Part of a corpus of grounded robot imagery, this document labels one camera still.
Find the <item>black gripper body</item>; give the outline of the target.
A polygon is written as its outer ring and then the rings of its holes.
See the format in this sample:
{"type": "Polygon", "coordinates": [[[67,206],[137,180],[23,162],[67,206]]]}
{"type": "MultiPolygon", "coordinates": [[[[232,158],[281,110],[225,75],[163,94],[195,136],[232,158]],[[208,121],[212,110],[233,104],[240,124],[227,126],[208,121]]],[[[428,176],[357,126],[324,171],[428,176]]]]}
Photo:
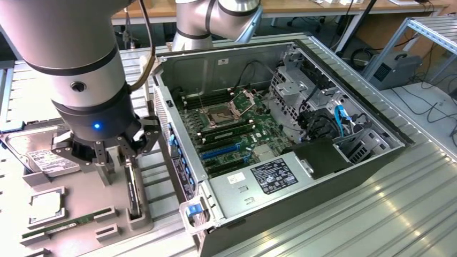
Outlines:
{"type": "Polygon", "coordinates": [[[93,107],[72,109],[56,102],[53,106],[80,141],[105,141],[121,135],[131,139],[141,128],[128,85],[107,102],[93,107]]]}

